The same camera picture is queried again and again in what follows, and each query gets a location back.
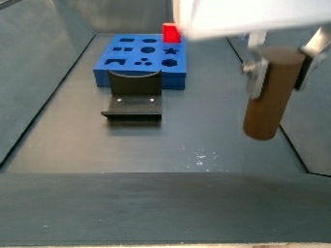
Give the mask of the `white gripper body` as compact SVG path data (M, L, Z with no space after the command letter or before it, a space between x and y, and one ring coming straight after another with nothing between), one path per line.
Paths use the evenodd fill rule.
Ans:
M191 40L331 22L331 0L172 0L172 8Z

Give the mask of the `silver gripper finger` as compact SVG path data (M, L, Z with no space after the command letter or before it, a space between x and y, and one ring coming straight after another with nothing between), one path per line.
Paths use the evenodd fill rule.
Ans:
M299 52L306 56L302 70L299 72L295 89L303 91L310 80L311 72L323 62L331 49L331 26L320 26Z
M247 48L252 55L252 59L242 65L242 72L248 77L246 91L252 100L256 100L262 95L270 65L270 62L263 56L263 44L266 38L266 31L255 31L250 33Z

